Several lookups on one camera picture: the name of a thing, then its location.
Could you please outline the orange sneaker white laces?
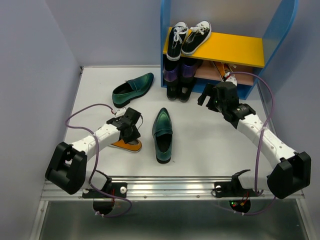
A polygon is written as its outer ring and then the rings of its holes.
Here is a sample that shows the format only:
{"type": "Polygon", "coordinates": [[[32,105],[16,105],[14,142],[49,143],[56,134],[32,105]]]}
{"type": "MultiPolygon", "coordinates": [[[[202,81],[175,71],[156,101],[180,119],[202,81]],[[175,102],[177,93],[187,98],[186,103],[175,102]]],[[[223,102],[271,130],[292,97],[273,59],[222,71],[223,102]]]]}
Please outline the orange sneaker white laces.
{"type": "Polygon", "coordinates": [[[218,61],[212,61],[211,63],[215,67],[215,69],[219,72],[222,82],[226,81],[226,77],[229,76],[230,73],[234,71],[233,67],[236,67],[235,65],[224,63],[224,62],[218,62],[218,61]]]}

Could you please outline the black slip-on sneaker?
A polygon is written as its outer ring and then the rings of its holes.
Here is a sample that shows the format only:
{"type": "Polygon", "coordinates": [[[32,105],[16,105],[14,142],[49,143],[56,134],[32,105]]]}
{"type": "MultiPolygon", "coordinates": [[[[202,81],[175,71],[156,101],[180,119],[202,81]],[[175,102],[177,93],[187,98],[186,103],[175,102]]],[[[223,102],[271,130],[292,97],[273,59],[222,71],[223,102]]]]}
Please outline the black slip-on sneaker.
{"type": "Polygon", "coordinates": [[[166,81],[166,96],[170,101],[174,101],[179,97],[180,93],[179,80],[166,81]]]}

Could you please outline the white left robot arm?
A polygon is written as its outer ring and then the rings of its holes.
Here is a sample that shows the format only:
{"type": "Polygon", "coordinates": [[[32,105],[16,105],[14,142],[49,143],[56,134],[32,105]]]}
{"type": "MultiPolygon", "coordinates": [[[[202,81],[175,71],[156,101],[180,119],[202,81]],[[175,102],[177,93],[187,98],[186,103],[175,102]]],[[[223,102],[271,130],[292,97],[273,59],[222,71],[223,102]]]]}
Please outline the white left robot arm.
{"type": "Polygon", "coordinates": [[[136,124],[141,117],[140,112],[130,107],[122,108],[96,132],[91,131],[87,137],[73,143],[59,143],[45,178],[70,195],[80,189],[94,189],[100,197],[109,196],[112,193],[111,178],[97,170],[96,164],[93,170],[87,170],[87,162],[109,146],[139,152],[142,143],[136,124]]]}

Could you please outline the black lace-up sneaker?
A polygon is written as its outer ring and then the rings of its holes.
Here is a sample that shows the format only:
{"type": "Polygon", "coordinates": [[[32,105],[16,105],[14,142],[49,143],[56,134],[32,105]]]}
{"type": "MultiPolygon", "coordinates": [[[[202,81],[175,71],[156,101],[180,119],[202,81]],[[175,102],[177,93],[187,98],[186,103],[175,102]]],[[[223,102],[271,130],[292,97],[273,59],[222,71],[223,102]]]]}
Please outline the black lace-up sneaker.
{"type": "Polygon", "coordinates": [[[185,103],[190,99],[196,80],[191,82],[180,82],[178,87],[178,99],[185,103]]]}

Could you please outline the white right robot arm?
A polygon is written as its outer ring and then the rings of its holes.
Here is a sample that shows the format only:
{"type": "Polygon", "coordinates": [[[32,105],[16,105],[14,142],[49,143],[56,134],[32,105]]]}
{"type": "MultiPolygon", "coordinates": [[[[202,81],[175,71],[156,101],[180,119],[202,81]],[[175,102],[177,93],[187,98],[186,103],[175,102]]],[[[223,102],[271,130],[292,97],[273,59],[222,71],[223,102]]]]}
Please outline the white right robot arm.
{"type": "Polygon", "coordinates": [[[236,86],[228,81],[217,85],[208,83],[197,100],[202,105],[209,98],[206,107],[219,112],[236,130],[244,134],[266,157],[272,170],[261,177],[249,169],[232,175],[230,181],[215,183],[217,198],[255,196],[254,190],[271,192],[278,199],[284,199],[310,185],[311,157],[306,152],[297,152],[283,143],[265,127],[255,110],[246,103],[240,103],[236,86]]]}

